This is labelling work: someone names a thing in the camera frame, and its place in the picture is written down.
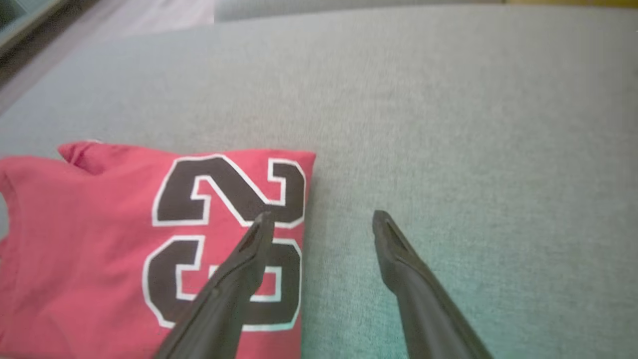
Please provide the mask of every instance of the gray fabric surface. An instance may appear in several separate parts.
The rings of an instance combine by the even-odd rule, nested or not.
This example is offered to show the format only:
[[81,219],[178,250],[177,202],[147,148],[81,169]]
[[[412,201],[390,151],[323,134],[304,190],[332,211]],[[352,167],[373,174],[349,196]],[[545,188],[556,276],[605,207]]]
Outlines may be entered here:
[[503,0],[215,0],[215,22],[386,6],[502,2]]
[[0,153],[86,138],[317,152],[304,358],[406,355],[377,208],[495,357],[631,358],[637,26],[632,10],[453,6],[134,38],[45,77],[0,118]]

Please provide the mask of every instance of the red jersey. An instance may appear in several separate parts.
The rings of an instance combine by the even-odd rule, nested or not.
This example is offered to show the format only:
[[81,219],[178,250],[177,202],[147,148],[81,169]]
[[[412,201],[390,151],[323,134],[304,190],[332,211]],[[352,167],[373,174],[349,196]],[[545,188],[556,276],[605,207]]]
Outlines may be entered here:
[[299,358],[315,155],[76,142],[0,160],[0,355],[147,358],[263,211],[275,232],[238,358]]

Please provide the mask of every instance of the printed number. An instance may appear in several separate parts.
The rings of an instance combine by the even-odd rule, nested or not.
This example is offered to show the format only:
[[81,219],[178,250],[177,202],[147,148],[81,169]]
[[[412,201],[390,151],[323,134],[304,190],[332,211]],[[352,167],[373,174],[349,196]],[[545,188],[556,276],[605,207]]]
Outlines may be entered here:
[[[280,199],[272,200],[229,158],[213,155],[175,161],[155,198],[153,226],[207,225],[211,197],[198,194],[201,181],[211,185],[243,227],[265,210],[272,212],[276,227],[294,228],[304,220],[306,179],[296,162],[269,159],[268,181],[281,187]],[[204,236],[173,236],[146,258],[144,298],[161,326],[172,328],[194,299],[182,292],[182,272],[203,269],[204,245]],[[289,330],[299,315],[301,251],[295,240],[274,238],[266,266],[276,276],[276,293],[251,298],[244,331]],[[210,266],[210,275],[216,267]]]

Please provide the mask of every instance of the gray couch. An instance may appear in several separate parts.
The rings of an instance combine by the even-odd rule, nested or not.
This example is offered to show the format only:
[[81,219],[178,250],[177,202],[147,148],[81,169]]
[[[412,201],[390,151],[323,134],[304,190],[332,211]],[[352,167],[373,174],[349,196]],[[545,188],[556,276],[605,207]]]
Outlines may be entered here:
[[130,38],[24,95],[0,153],[86,138],[317,152],[304,358],[406,356],[378,208],[495,357],[633,358],[636,31],[633,10],[414,6]]

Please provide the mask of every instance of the floor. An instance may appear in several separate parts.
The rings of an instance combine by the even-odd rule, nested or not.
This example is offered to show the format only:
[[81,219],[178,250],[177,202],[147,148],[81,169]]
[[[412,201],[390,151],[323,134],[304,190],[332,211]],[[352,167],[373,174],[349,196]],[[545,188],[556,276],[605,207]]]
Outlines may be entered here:
[[213,23],[212,0],[83,0],[65,6],[0,60],[0,114],[73,51]]

